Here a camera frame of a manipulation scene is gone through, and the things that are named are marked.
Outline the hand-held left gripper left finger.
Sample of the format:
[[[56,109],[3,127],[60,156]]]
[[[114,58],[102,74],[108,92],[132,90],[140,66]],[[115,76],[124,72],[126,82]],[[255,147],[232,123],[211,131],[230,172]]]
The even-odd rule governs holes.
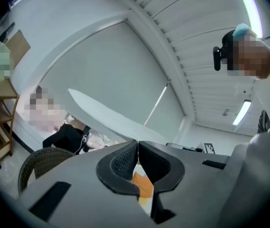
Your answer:
[[[139,187],[132,183],[133,171],[138,163],[138,142],[131,141],[104,156],[96,166],[99,180],[112,192],[138,196]]]

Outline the short ceiling light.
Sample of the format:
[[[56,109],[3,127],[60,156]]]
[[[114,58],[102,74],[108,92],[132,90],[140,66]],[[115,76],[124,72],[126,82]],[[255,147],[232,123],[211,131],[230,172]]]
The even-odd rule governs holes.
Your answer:
[[[244,102],[239,110],[239,113],[237,114],[235,120],[233,121],[234,126],[237,126],[242,121],[242,119],[247,114],[250,106],[251,106],[251,100],[244,100]]]

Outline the black wall bar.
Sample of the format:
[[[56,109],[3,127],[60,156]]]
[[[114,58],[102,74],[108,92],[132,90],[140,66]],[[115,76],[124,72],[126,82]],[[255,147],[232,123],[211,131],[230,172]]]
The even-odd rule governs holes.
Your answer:
[[[15,22],[10,24],[10,26],[0,35],[0,41],[3,42],[7,34],[14,28]]]

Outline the orange fabric item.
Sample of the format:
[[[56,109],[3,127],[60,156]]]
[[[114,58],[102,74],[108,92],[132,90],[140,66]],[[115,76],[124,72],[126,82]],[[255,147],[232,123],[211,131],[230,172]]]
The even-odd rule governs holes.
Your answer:
[[[147,176],[142,176],[135,172],[133,174],[132,183],[140,190],[140,198],[151,198],[154,186]]]

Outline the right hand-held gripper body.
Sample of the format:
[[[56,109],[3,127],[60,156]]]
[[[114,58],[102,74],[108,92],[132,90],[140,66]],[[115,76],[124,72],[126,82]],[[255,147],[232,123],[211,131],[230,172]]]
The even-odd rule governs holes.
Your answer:
[[[212,143],[201,142],[196,148],[196,152],[203,152],[208,154],[215,154],[215,150]]]

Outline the brown cardboard board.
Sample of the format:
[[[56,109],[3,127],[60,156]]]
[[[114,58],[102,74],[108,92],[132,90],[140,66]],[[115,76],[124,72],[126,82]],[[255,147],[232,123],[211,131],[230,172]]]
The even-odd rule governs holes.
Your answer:
[[[29,51],[30,45],[24,37],[21,30],[18,30],[7,42],[7,48],[10,50],[10,56],[13,59],[14,66],[24,57]]]

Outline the grey wicker chair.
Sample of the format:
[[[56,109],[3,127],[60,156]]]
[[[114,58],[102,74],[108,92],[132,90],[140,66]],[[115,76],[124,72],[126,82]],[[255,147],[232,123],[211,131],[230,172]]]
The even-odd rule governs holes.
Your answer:
[[[57,165],[75,156],[73,152],[56,147],[47,147],[32,152],[21,166],[18,176],[19,195],[27,188],[28,180],[32,172],[38,179]]]

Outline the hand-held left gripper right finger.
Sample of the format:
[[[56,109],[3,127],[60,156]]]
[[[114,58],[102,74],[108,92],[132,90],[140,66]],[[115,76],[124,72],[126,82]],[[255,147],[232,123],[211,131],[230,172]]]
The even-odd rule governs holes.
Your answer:
[[[177,187],[185,167],[178,158],[143,141],[139,142],[139,162],[154,186],[150,217],[157,224],[163,223],[176,214],[163,207],[159,195]]]

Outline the person's grey shirt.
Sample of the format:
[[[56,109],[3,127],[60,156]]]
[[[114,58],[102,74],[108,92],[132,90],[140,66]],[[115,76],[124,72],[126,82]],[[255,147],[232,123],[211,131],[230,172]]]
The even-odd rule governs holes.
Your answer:
[[[259,117],[257,133],[267,132],[269,129],[270,129],[270,119],[265,109],[263,109]]]

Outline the long ceiling light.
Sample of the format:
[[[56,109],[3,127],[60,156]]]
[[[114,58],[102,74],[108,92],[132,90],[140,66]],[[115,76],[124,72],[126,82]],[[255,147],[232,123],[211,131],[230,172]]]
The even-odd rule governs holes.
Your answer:
[[[257,38],[262,38],[263,31],[261,18],[255,0],[243,0],[243,3],[250,20],[251,29],[257,35]]]

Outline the white blind pull rod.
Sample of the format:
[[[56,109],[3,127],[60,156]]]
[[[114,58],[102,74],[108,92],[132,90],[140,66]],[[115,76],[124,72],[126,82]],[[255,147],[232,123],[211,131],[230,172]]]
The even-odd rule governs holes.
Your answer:
[[[152,108],[150,114],[148,115],[146,121],[144,122],[144,126],[147,125],[147,123],[149,122],[150,118],[152,117],[152,115],[153,115],[154,111],[156,110],[156,108],[157,108],[159,102],[161,101],[163,95],[165,94],[165,92],[166,92],[166,90],[167,90],[167,87],[169,86],[170,82],[171,82],[171,79],[168,80],[166,86],[165,86],[164,89],[162,90],[162,92],[161,92],[159,98],[157,99],[157,101],[156,101],[154,107]]]

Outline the blue hair cover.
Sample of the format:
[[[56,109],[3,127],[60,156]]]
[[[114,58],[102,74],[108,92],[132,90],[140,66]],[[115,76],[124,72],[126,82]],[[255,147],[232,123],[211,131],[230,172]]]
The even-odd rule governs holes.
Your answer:
[[[245,34],[251,34],[251,33],[253,33],[251,27],[245,23],[241,23],[234,30],[233,37],[235,38],[235,37],[239,37],[239,36],[242,36]]]

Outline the white roller blind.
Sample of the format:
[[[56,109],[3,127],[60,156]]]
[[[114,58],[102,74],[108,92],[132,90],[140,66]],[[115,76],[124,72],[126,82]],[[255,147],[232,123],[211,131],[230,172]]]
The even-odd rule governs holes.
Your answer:
[[[73,101],[69,88],[143,125],[167,82],[150,50],[122,22],[97,32],[66,52],[39,85],[85,123],[89,123],[89,118]],[[146,127],[171,143],[183,118],[183,110],[169,84]]]

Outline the white ceiling box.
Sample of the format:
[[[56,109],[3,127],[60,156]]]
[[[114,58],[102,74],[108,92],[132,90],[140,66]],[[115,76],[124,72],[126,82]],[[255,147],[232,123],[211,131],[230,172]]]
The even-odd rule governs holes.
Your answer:
[[[250,98],[254,85],[236,83],[234,86],[234,96],[237,98]]]

